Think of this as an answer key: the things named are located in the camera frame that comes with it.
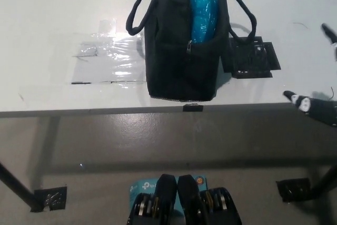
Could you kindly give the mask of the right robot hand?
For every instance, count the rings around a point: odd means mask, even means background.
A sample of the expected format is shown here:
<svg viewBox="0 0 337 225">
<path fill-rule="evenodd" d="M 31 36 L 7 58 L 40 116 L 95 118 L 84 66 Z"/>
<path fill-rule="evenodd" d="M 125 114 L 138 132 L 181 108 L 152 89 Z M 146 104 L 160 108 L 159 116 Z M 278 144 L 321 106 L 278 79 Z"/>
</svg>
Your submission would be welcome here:
<svg viewBox="0 0 337 225">
<path fill-rule="evenodd" d="M 285 90 L 283 96 L 309 118 L 336 128 L 336 90 L 330 86 L 331 96 L 323 99 L 317 96 L 304 96 Z"/>
</svg>

